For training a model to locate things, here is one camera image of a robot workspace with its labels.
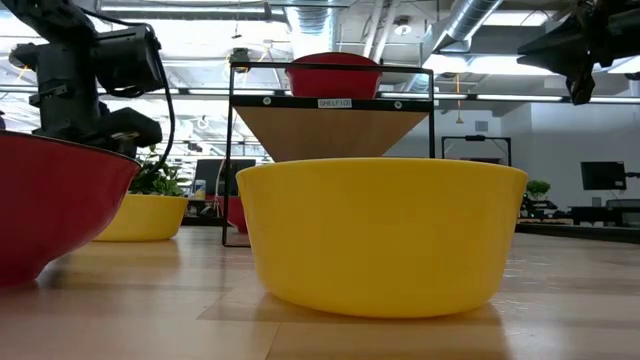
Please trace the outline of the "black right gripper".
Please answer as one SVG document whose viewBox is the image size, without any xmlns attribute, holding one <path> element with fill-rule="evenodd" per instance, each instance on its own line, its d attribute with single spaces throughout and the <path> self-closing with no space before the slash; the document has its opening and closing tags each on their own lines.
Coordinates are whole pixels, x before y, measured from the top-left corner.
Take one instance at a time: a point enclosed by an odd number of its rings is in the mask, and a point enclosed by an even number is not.
<svg viewBox="0 0 640 360">
<path fill-rule="evenodd" d="M 640 0 L 578 0 L 572 15 L 518 48 L 518 63 L 544 69 L 573 67 L 569 94 L 574 105 L 591 100 L 593 67 L 640 55 Z"/>
</svg>

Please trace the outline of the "red bowl with floral inside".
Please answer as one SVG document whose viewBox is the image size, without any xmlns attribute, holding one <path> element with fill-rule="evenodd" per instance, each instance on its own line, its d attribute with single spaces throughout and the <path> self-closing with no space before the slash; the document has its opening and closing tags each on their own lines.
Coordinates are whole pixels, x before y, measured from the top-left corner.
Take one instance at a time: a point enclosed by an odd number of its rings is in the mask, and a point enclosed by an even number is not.
<svg viewBox="0 0 640 360">
<path fill-rule="evenodd" d="M 306 55 L 294 63 L 376 66 L 376 63 L 356 54 L 325 52 Z M 288 68 L 291 92 L 298 97 L 373 99 L 378 90 L 380 71 L 321 70 Z"/>
<path fill-rule="evenodd" d="M 0 130 L 0 287 L 36 279 L 97 237 L 139 168 L 110 151 Z"/>
<path fill-rule="evenodd" d="M 230 196 L 227 206 L 227 222 L 235 227 L 239 233 L 247 234 L 248 228 L 245 220 L 244 209 L 239 196 Z"/>
</svg>

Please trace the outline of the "yellow plastic mini bowl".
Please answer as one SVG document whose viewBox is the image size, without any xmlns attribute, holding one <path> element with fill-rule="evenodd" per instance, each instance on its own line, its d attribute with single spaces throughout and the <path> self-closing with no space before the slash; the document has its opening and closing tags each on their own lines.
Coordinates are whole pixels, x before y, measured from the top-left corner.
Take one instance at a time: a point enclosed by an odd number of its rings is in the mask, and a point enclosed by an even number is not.
<svg viewBox="0 0 640 360">
<path fill-rule="evenodd" d="M 187 204 L 184 197 L 127 194 L 114 219 L 95 241 L 170 239 L 179 231 Z"/>
<path fill-rule="evenodd" d="M 509 166 L 392 157 L 289 161 L 237 176 L 264 288 L 374 318 L 487 303 L 501 287 L 527 180 Z"/>
</svg>

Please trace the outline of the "black monitor on arm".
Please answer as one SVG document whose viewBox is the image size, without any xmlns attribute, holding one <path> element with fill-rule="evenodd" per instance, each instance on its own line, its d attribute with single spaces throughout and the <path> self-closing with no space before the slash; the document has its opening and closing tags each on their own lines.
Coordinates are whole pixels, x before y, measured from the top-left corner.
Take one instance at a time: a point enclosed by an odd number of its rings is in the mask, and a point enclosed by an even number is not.
<svg viewBox="0 0 640 360">
<path fill-rule="evenodd" d="M 623 162 L 581 162 L 580 167 L 584 190 L 625 190 L 627 188 Z"/>
</svg>

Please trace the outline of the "green plant in white pot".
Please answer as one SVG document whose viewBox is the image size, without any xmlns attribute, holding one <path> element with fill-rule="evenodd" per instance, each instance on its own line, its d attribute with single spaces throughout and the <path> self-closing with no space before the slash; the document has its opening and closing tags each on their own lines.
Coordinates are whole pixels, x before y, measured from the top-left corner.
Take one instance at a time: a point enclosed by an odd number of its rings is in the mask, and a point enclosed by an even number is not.
<svg viewBox="0 0 640 360">
<path fill-rule="evenodd" d="M 154 145 L 136 160 L 141 168 L 129 186 L 130 194 L 184 196 L 183 187 L 188 180 L 180 175 L 181 167 L 160 163 L 161 155 Z"/>
</svg>

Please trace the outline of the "small green desk plant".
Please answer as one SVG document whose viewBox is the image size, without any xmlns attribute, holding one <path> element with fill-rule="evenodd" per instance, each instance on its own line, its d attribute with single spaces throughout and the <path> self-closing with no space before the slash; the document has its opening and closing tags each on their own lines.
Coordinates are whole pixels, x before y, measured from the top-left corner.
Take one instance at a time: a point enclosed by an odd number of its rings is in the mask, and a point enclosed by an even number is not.
<svg viewBox="0 0 640 360">
<path fill-rule="evenodd" d="M 543 180 L 530 180 L 526 184 L 526 193 L 530 199 L 539 201 L 550 191 L 551 184 Z"/>
</svg>

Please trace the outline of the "black computer monitor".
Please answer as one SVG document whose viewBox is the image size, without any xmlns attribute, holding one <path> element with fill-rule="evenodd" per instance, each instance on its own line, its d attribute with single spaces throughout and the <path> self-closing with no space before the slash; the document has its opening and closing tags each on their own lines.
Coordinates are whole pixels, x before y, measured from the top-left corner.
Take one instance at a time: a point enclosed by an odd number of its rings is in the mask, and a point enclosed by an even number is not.
<svg viewBox="0 0 640 360">
<path fill-rule="evenodd" d="M 229 195 L 238 195 L 238 186 L 236 181 L 236 175 L 239 171 L 246 168 L 254 167 L 256 165 L 255 159 L 231 159 L 229 165 L 230 177 L 229 177 Z M 226 172 L 223 159 L 202 159 L 197 162 L 196 181 L 204 181 L 205 194 L 207 196 L 220 195 L 222 196 L 226 191 Z"/>
</svg>

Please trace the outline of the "dark office desk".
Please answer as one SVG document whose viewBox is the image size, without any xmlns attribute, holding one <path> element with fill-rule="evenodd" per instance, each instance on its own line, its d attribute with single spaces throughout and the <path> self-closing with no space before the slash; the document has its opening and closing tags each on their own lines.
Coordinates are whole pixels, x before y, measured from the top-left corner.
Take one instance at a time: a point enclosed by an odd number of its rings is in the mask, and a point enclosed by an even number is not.
<svg viewBox="0 0 640 360">
<path fill-rule="evenodd" d="M 572 206 L 574 225 L 602 222 L 610 227 L 640 228 L 640 199 L 607 200 L 604 206 Z"/>
</svg>

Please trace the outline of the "black-framed wooden shelf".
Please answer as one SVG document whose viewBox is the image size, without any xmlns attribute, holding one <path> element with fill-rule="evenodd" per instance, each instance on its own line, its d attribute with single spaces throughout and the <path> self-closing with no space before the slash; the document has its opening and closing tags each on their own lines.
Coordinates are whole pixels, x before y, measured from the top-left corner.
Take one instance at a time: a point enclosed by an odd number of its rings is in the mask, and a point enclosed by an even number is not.
<svg viewBox="0 0 640 360">
<path fill-rule="evenodd" d="M 303 68 L 321 70 L 380 71 L 424 75 L 425 93 L 379 92 L 373 99 L 352 100 L 348 109 L 320 109 L 318 97 L 298 97 L 283 90 L 251 90 L 235 86 L 231 75 L 228 115 L 238 114 L 276 162 L 381 156 L 419 122 L 429 126 L 428 156 L 434 145 L 434 72 L 399 66 L 360 66 L 317 63 L 232 63 L 233 70 Z"/>
</svg>

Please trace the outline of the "large silver ceiling duct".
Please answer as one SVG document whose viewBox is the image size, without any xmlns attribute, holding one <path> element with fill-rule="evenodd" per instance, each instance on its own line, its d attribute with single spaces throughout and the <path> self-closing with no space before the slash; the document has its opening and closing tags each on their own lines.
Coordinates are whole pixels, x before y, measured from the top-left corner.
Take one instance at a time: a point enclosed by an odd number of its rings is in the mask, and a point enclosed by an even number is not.
<svg viewBox="0 0 640 360">
<path fill-rule="evenodd" d="M 503 0 L 455 0 L 447 18 L 435 25 L 433 53 L 468 53 L 472 38 Z"/>
</svg>

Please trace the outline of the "black metal stand frame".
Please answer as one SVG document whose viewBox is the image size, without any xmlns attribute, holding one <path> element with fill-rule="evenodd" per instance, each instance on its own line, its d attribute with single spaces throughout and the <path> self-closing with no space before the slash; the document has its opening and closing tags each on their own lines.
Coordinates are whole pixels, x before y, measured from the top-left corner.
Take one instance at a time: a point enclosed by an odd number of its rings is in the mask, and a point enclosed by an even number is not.
<svg viewBox="0 0 640 360">
<path fill-rule="evenodd" d="M 441 159 L 447 159 L 447 152 L 452 149 L 452 147 L 446 146 L 446 142 L 449 140 L 459 140 L 464 142 L 491 142 L 503 153 L 501 158 L 471 157 L 468 158 L 468 161 L 492 163 L 504 166 L 513 165 L 512 140 L 510 137 L 493 137 L 485 135 L 442 136 L 440 139 Z"/>
</svg>

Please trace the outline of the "ribbed silver ceiling duct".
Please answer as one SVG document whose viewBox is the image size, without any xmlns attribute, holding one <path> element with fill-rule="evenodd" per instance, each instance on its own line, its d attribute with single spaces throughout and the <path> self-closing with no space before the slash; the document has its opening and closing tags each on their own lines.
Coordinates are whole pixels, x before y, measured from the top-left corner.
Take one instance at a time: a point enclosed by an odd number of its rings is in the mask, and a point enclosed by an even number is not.
<svg viewBox="0 0 640 360">
<path fill-rule="evenodd" d="M 295 59 L 332 52 L 337 12 L 332 8 L 302 6 L 285 9 L 291 27 L 290 43 Z"/>
</svg>

